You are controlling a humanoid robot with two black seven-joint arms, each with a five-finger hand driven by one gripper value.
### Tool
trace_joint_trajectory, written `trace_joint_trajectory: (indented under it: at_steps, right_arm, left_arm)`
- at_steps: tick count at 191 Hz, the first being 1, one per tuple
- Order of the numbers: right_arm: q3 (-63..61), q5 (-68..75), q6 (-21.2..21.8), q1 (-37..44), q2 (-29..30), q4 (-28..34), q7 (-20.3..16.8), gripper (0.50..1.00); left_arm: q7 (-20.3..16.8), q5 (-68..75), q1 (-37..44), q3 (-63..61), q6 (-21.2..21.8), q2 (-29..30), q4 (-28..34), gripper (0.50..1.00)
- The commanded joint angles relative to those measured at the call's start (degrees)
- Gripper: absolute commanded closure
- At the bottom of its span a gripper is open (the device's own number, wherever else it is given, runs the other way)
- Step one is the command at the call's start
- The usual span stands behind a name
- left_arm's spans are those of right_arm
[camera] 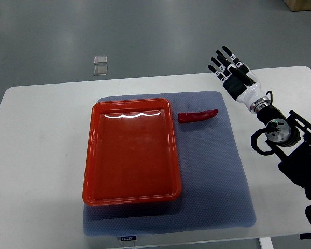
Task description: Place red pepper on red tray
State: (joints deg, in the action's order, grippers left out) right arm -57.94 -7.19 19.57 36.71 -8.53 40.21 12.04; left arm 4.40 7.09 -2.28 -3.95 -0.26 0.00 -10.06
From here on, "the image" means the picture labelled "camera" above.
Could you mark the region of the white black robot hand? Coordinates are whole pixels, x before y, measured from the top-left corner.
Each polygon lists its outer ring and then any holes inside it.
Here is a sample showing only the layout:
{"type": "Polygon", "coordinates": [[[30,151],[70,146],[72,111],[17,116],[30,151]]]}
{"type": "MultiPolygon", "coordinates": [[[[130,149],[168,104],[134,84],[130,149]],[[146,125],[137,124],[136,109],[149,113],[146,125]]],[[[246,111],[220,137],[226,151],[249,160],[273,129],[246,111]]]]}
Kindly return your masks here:
{"type": "Polygon", "coordinates": [[[227,93],[235,101],[245,104],[250,112],[259,112],[269,106],[269,98],[261,91],[261,83],[255,74],[228,47],[222,46],[222,49],[229,58],[217,50],[219,61],[214,57],[210,59],[219,71],[210,64],[208,69],[223,82],[227,93]]]}

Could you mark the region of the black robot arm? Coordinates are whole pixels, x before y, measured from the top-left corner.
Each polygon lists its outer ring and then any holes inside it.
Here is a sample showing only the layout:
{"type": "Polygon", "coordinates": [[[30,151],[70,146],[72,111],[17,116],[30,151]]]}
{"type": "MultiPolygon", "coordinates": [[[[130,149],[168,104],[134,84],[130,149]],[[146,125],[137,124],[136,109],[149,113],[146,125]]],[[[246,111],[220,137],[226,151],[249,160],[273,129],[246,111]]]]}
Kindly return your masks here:
{"type": "Polygon", "coordinates": [[[251,70],[227,47],[208,66],[235,101],[263,123],[250,139],[261,155],[277,156],[284,183],[270,181],[261,208],[276,228],[311,225],[311,79],[304,69],[251,70]]]}

